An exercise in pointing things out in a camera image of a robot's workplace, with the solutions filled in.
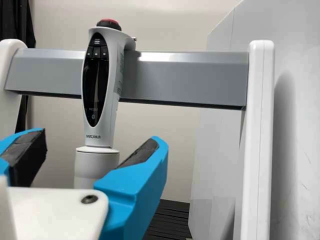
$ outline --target black screw head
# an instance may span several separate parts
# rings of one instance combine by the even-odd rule
[[[81,203],[83,204],[93,204],[98,200],[98,197],[96,195],[87,195],[84,198],[82,198]]]

